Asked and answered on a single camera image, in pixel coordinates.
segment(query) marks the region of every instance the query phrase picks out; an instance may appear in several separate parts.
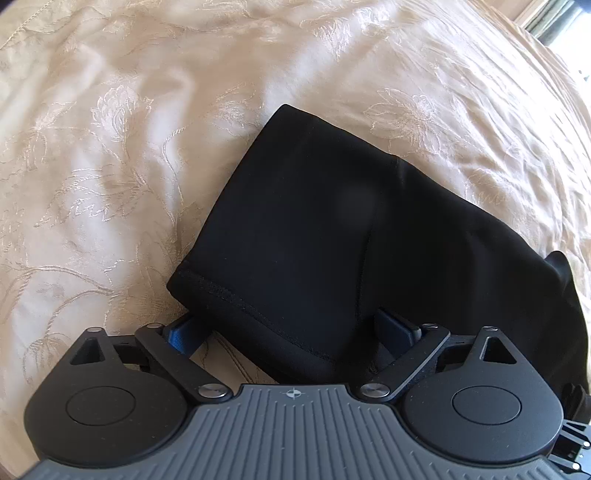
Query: circular cap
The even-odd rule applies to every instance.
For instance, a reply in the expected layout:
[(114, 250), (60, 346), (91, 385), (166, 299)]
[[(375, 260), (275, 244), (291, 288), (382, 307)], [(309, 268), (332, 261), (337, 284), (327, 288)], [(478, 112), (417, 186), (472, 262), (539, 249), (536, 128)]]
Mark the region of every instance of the circular cap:
[(390, 393), (390, 389), (381, 383), (366, 383), (359, 391), (362, 395), (369, 398), (384, 398)]
[(222, 398), (230, 392), (226, 385), (220, 383), (207, 383), (201, 385), (197, 391), (199, 392), (199, 395), (205, 398)]
[(92, 387), (74, 395), (66, 404), (72, 420), (83, 425), (111, 425), (129, 416), (135, 398), (127, 390), (116, 387)]
[(502, 425), (521, 411), (521, 402), (513, 393), (486, 385), (460, 390), (452, 403), (462, 417), (481, 425)]

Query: bed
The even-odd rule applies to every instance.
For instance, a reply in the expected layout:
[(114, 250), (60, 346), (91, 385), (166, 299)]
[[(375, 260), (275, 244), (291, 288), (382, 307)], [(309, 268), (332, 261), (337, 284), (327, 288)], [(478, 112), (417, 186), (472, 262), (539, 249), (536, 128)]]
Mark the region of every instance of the bed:
[[(480, 0), (17, 0), (0, 17), (0, 464), (80, 332), (182, 313), (165, 282), (283, 103), (563, 251), (591, 310), (591, 117)], [(219, 334), (195, 361), (272, 382)]]

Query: beige satin bedspread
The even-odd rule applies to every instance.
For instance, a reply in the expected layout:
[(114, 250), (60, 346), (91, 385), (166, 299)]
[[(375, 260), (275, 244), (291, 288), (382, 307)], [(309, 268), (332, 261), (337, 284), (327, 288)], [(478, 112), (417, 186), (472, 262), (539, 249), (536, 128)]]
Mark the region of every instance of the beige satin bedspread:
[[(566, 253), (591, 309), (591, 119), (480, 0), (17, 0), (0, 16), (0, 463), (80, 332), (182, 308), (165, 282), (283, 103)], [(270, 381), (221, 337), (223, 380)]]

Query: folded black cloth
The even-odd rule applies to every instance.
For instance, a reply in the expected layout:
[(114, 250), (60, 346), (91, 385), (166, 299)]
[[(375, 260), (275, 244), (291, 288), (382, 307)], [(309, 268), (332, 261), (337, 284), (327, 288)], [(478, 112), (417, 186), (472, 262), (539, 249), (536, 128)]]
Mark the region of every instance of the folded black cloth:
[(560, 252), (404, 160), (284, 105), (256, 138), (172, 295), (279, 381), (360, 384), (392, 357), (379, 307), (474, 335), (500, 327), (560, 395), (587, 389), (587, 334)]

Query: triangular cutout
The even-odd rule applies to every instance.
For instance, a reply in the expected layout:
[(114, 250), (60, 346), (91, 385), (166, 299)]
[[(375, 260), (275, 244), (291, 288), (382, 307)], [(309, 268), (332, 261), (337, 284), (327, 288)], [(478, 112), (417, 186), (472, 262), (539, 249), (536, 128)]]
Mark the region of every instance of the triangular cutout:
[(482, 359), (485, 362), (492, 362), (496, 364), (516, 364), (517, 360), (513, 358), (510, 351), (507, 350), (503, 342), (497, 337), (490, 337), (486, 341), (486, 348)]
[(96, 338), (88, 338), (78, 349), (70, 362), (72, 365), (95, 364), (105, 359)]

